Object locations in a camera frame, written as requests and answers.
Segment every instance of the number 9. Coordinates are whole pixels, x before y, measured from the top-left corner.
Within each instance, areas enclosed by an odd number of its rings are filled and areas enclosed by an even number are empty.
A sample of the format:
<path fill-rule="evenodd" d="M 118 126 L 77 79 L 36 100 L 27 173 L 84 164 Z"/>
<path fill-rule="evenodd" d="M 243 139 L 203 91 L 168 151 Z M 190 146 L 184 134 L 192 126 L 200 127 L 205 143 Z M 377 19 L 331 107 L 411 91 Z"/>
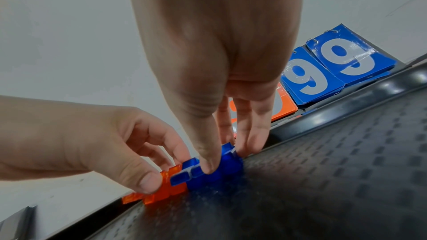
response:
<path fill-rule="evenodd" d="M 293 67 L 298 66 L 304 70 L 303 76 L 298 76 L 292 70 Z M 284 74 L 286 78 L 295 83 L 295 84 L 305 84 L 312 78 L 316 83 L 316 86 L 311 87 L 306 85 L 300 91 L 307 95 L 316 95 L 323 92 L 328 87 L 328 80 L 325 75 L 312 63 L 296 58 L 289 61 L 288 65 L 285 68 Z"/>
<path fill-rule="evenodd" d="M 344 50 L 346 50 L 346 54 L 343 56 L 338 56 L 332 50 L 334 46 L 340 46 L 344 48 Z M 322 55 L 324 58 L 326 58 L 326 60 L 334 64 L 343 65 L 351 62 L 353 59 L 356 59 L 360 65 L 358 67 L 349 66 L 343 69 L 341 73 L 346 75 L 351 75 L 351 76 L 362 75 L 371 71 L 375 66 L 375 61 L 371 57 L 371 54 L 374 53 L 374 51 L 369 50 L 366 52 L 359 45 L 349 40 L 345 40 L 345 39 L 328 40 L 322 45 L 322 47 L 320 48 L 320 51 L 322 52 Z"/>

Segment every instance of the gray wall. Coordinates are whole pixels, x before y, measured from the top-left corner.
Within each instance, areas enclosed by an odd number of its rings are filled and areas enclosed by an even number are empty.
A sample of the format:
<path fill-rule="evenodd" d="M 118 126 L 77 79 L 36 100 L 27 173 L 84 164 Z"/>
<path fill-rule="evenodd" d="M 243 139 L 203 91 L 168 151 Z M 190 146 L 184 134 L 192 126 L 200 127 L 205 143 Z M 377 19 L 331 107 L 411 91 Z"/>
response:
<path fill-rule="evenodd" d="M 344 23 L 401 61 L 427 53 L 427 0 L 304 1 L 297 45 Z M 146 63 L 129 0 L 0 0 L 0 94 L 138 106 L 185 136 Z M 96 173 L 0 182 L 0 220 L 37 204 L 43 239 L 126 192 Z"/>

